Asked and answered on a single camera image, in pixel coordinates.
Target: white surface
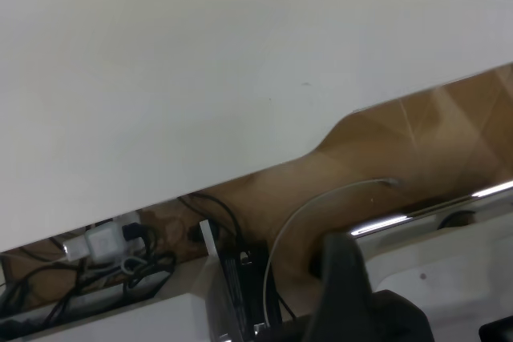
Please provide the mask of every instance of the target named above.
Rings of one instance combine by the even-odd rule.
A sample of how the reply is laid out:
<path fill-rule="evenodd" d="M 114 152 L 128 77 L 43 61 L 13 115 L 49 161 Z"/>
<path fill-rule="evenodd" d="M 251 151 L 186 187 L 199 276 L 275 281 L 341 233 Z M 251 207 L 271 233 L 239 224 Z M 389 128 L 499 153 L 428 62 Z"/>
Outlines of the white surface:
<path fill-rule="evenodd" d="M 0 250 L 513 60 L 512 0 L 0 0 Z"/>
<path fill-rule="evenodd" d="M 513 313 L 512 249 L 510 213 L 419 237 L 366 265 L 373 290 L 419 306 L 437 342 L 479 342 L 482 325 Z"/>
<path fill-rule="evenodd" d="M 37 339 L 39 342 L 70 340 L 209 342 L 210 338 L 204 300 L 188 293 Z"/>

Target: white plug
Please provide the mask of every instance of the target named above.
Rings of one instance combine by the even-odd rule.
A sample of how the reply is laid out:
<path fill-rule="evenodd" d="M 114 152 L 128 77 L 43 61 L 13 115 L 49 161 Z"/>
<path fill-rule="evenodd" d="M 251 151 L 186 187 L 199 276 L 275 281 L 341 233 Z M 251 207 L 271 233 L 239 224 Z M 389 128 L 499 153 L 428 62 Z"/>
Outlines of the white plug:
<path fill-rule="evenodd" d="M 95 263 L 109 262 L 127 250 L 123 230 L 116 222 L 108 222 L 87 230 L 84 235 L 63 243 L 67 260 L 91 256 Z"/>

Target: cable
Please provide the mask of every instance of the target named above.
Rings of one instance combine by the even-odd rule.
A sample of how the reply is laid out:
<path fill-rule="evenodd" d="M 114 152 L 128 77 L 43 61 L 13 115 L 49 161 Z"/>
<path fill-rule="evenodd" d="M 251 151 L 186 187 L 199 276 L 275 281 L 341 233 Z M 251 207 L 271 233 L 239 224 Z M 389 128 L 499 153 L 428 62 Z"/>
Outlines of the cable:
<path fill-rule="evenodd" d="M 84 288 L 91 286 L 93 283 L 103 279 L 107 278 L 109 276 L 114 276 L 119 274 L 120 269 L 119 268 L 112 268 L 108 272 L 104 272 L 101 274 L 98 274 L 97 276 L 93 276 L 91 278 L 88 278 L 84 280 L 82 283 L 75 285 L 69 292 L 67 292 L 58 302 L 57 304 L 51 309 L 48 316 L 46 316 L 46 319 L 41 324 L 41 329 L 44 330 L 45 328 L 49 328 L 51 321 L 54 318 L 54 315 L 57 311 L 59 311 L 59 314 L 57 315 L 55 322 L 59 321 L 60 317 L 63 315 L 63 313 L 66 311 L 66 307 L 70 301 L 70 299 L 78 295 Z"/>
<path fill-rule="evenodd" d="M 117 300 L 113 304 L 106 306 L 100 312 L 101 313 L 109 312 L 111 310 L 115 310 L 115 309 L 121 308 L 123 306 L 136 304 L 138 302 L 141 302 L 144 300 L 149 300 L 149 299 L 153 298 L 160 291 L 160 289 L 166 284 L 166 282 L 169 280 L 169 278 L 171 276 L 172 276 L 172 274 L 168 274 L 168 276 L 166 276 L 159 283 L 157 283 L 149 292 L 146 292 L 145 294 L 143 294 L 141 296 L 132 297 L 132 296 L 127 295 L 126 293 L 123 293 L 123 296 L 121 297 L 120 300 Z M 64 313 L 64 311 L 61 306 L 61 311 L 57 315 L 56 321 L 58 321 L 59 319 L 62 319 L 63 313 Z M 76 314 L 74 316 L 73 315 L 68 316 L 64 321 L 61 320 L 60 324 L 72 322 L 74 320 L 82 320 L 82 319 L 88 318 L 90 316 L 96 316 L 98 314 L 99 314 L 99 312 L 97 310 L 96 311 L 93 310 L 93 311 L 89 311 L 89 312 L 82 312 L 82 313 Z M 43 330 L 43 328 L 42 328 L 42 326 L 39 326 L 36 331 L 41 331 L 41 330 Z"/>
<path fill-rule="evenodd" d="M 110 269 L 117 267 L 117 264 L 92 264 L 91 266 L 86 266 L 85 272 L 98 274 L 100 272 L 108 272 Z"/>
<path fill-rule="evenodd" d="M 176 255 L 172 251 L 166 251 L 154 255 L 150 260 L 140 260 L 131 258 L 138 264 L 137 267 L 129 270 L 128 279 L 123 282 L 123 294 L 128 295 L 128 289 L 133 289 L 146 276 L 156 274 L 157 272 L 168 272 L 170 275 L 175 271 Z"/>
<path fill-rule="evenodd" d="M 202 193 L 199 193 L 199 192 L 193 192 L 193 193 L 189 194 L 189 196 L 191 196 L 193 198 L 200 198 L 200 199 L 210 200 L 211 202 L 214 202 L 214 203 L 218 204 L 219 206 L 221 206 L 228 213 L 230 218 L 232 219 L 233 226 L 235 228 L 236 236 L 238 236 L 240 238 L 239 241 L 242 242 L 242 243 L 245 243 L 244 236 L 242 235 L 242 229 L 240 228 L 240 225 L 239 225 L 239 221 L 235 217 L 235 214 L 233 214 L 233 211 L 230 210 L 230 207 L 228 207 L 226 205 L 226 203 L 224 203 L 220 199 L 216 198 L 215 196 L 211 196 L 211 195 L 208 195 L 208 194 L 202 194 Z"/>
<path fill-rule="evenodd" d="M 139 258 L 138 256 L 128 256 L 127 258 L 123 259 L 121 261 L 121 264 L 119 265 L 119 267 L 121 268 L 121 271 L 123 273 L 125 273 L 127 276 L 133 276 L 135 274 L 135 270 L 132 270 L 132 269 L 129 269 L 125 266 L 125 263 L 126 262 L 136 262 L 138 264 L 147 264 L 147 261 L 142 259 L 142 258 Z"/>
<path fill-rule="evenodd" d="M 46 257 L 48 257 L 48 258 L 50 258 L 50 257 L 55 258 L 55 257 L 61 257 L 61 256 L 64 255 L 64 253 L 62 253 L 62 252 L 44 251 L 44 250 L 38 250 L 37 253 L 38 253 L 38 256 L 42 256 L 43 258 L 46 258 Z"/>
<path fill-rule="evenodd" d="M 290 317 L 292 318 L 292 320 L 296 320 L 297 317 L 296 317 L 296 314 L 294 314 L 294 312 L 292 311 L 292 309 L 287 305 L 287 303 L 285 302 L 285 300 L 283 298 L 281 298 L 281 295 L 278 294 L 278 292 L 276 292 L 276 295 L 278 296 L 278 300 L 280 301 L 281 305 L 283 306 L 283 308 L 287 311 L 287 313 L 290 315 Z"/>
<path fill-rule="evenodd" d="M 313 197 L 312 199 L 308 200 L 307 202 L 303 203 L 295 212 L 293 212 L 285 221 L 281 229 L 279 230 L 276 239 L 274 240 L 273 247 L 271 248 L 271 252 L 269 253 L 269 259 L 267 260 L 267 265 L 265 266 L 265 273 L 264 273 L 264 285 L 262 288 L 262 303 L 264 306 L 264 318 L 265 318 L 265 324 L 269 328 L 269 315 L 267 313 L 267 280 L 269 277 L 269 269 L 271 268 L 271 261 L 273 260 L 274 252 L 277 249 L 278 244 L 280 243 L 281 237 L 284 235 L 287 228 L 289 228 L 290 224 L 297 218 L 299 214 L 301 214 L 307 207 L 311 206 L 312 204 L 318 202 L 321 199 L 324 199 L 326 196 L 338 193 L 340 191 L 344 191 L 345 189 L 361 186 L 364 184 L 370 184 L 370 183 L 385 183 L 389 186 L 397 186 L 399 185 L 399 181 L 395 178 L 379 178 L 379 179 L 367 179 L 367 180 L 361 180 L 359 182 L 354 182 L 350 184 L 346 184 L 345 186 L 337 187 L 333 190 L 327 191 L 323 194 L 317 195 Z"/>
<path fill-rule="evenodd" d="M 56 238 L 51 236 L 50 238 L 48 238 L 48 240 L 50 240 L 50 242 L 52 242 L 54 244 L 54 246 L 56 246 L 60 251 L 64 251 L 63 244 L 60 243 Z"/>
<path fill-rule="evenodd" d="M 87 263 L 86 258 L 82 258 L 79 261 L 79 266 L 77 268 L 77 275 L 75 277 L 75 286 L 80 283 L 80 278 L 82 278 L 82 274 L 86 270 L 86 263 Z"/>
<path fill-rule="evenodd" d="M 28 251 L 26 248 L 24 247 L 20 247 L 19 248 L 19 251 L 21 251 L 23 254 L 29 256 L 30 258 L 32 258 L 33 260 L 37 260 L 39 262 L 52 262 L 52 260 L 49 260 L 48 258 L 45 258 L 43 256 L 39 256 L 39 255 L 35 255 L 32 251 Z"/>
<path fill-rule="evenodd" d="M 195 208 L 194 206 L 192 206 L 190 203 L 188 203 L 187 201 L 185 201 L 184 198 L 182 197 L 179 197 L 179 198 L 176 198 L 176 200 L 178 200 L 180 203 L 182 203 L 186 208 L 188 208 L 189 210 L 191 211 L 194 211 L 196 214 L 204 217 L 205 219 L 209 219 L 211 220 L 212 222 L 216 222 L 217 225 L 219 227 L 222 227 L 228 234 L 231 234 L 231 235 L 234 235 L 235 234 L 233 233 L 232 230 L 230 230 L 229 228 L 227 228 L 226 226 L 224 226 L 222 223 L 219 223 L 219 221 L 217 221 L 214 217 L 212 217 L 209 213 L 207 212 L 203 212 L 201 211 L 200 209 L 198 208 Z"/>
<path fill-rule="evenodd" d="M 250 252 L 249 252 L 249 249 L 248 249 L 248 245 L 247 245 L 246 240 L 244 238 L 244 235 L 242 233 L 242 229 L 240 227 L 239 221 L 237 220 L 235 214 L 233 214 L 233 211 L 230 209 L 230 207 L 228 207 L 228 205 L 226 203 L 224 203 L 222 200 L 216 198 L 215 196 L 208 195 L 208 194 L 203 194 L 203 193 L 199 193 L 199 192 L 193 192 L 193 193 L 189 194 L 189 196 L 193 197 L 193 198 L 200 198 L 200 199 L 210 200 L 210 201 L 216 203 L 217 205 L 221 206 L 228 213 L 228 215 L 230 216 L 230 218 L 233 221 L 233 226 L 234 226 L 235 231 L 236 231 L 236 234 L 235 234 L 236 241 L 240 245 L 240 248 L 242 250 L 245 250 L 248 253 L 248 255 L 250 255 Z M 278 292 L 277 292 L 277 298 L 281 302 L 281 304 L 283 305 L 283 307 L 287 311 L 287 313 L 290 315 L 290 317 L 293 320 L 295 320 L 296 319 L 296 315 L 291 310 L 291 308 L 287 305 L 287 303 L 284 301 L 284 299 L 280 296 L 280 294 L 278 294 Z"/>
<path fill-rule="evenodd" d="M 146 231 L 146 237 L 147 237 L 148 242 L 150 243 L 150 247 L 149 247 L 150 254 L 154 253 L 157 249 L 157 246 L 159 245 L 159 233 L 152 226 L 142 224 L 141 227 Z"/>
<path fill-rule="evenodd" d="M 16 254 L 9 254 L 8 252 L 0 252 L 1 256 L 5 256 L 7 258 L 15 258 L 17 260 L 28 260 L 30 262 L 36 262 L 39 264 L 63 264 L 63 262 L 67 261 L 67 258 L 64 256 L 63 258 L 59 258 L 58 260 L 47 260 L 46 258 L 39 258 L 37 255 L 30 255 L 30 257 Z"/>
<path fill-rule="evenodd" d="M 49 266 L 42 266 L 40 268 L 36 268 L 35 270 L 29 272 L 26 276 L 24 276 L 23 278 L 21 278 L 20 280 L 15 282 L 13 287 L 6 294 L 4 294 L 5 299 L 3 300 L 2 304 L 0 305 L 0 317 L 5 317 L 10 314 L 15 314 L 22 308 L 22 306 L 25 302 L 26 295 L 28 294 L 28 291 L 29 291 L 28 280 L 32 276 L 35 276 L 36 274 L 43 272 L 45 270 L 76 271 L 76 269 L 77 269 L 77 267 L 69 266 L 66 264 L 53 264 L 53 265 L 49 265 Z M 14 308 L 9 308 L 9 306 L 11 305 L 11 303 L 10 303 L 11 299 L 14 298 L 14 296 L 17 294 L 18 291 L 20 291 L 20 292 L 19 292 L 19 296 L 17 299 L 17 303 L 15 304 Z"/>

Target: white tabletop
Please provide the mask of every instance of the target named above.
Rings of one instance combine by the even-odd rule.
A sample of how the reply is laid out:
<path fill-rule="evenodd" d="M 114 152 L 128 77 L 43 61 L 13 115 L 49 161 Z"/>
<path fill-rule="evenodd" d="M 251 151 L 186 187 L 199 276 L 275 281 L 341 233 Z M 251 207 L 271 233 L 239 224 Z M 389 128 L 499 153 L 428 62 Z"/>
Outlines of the white tabletop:
<path fill-rule="evenodd" d="M 0 0 L 0 250 L 513 60 L 512 0 Z"/>

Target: floor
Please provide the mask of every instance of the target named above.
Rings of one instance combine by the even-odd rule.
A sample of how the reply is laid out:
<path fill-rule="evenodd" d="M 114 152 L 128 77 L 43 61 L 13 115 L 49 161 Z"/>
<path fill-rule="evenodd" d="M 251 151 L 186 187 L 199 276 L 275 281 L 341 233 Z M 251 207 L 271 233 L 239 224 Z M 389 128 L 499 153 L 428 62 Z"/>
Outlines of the floor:
<path fill-rule="evenodd" d="M 513 67 L 503 66 L 347 116 L 310 154 L 205 191 L 225 201 L 250 239 L 272 244 L 287 216 L 310 198 L 362 179 L 390 176 L 396 188 L 355 187 L 323 201 L 287 231 L 275 255 L 277 286 L 297 313 L 315 305 L 320 285 L 307 267 L 323 234 L 418 203 L 470 194 L 513 179 Z M 221 218 L 218 207 L 208 208 Z M 143 210 L 180 260 L 205 253 L 186 240 L 200 220 L 177 201 Z M 45 243 L 35 244 L 40 250 Z M 14 274 L 29 271 L 13 264 Z M 72 284 L 72 276 L 63 278 Z M 36 285 L 67 286 L 50 273 Z"/>

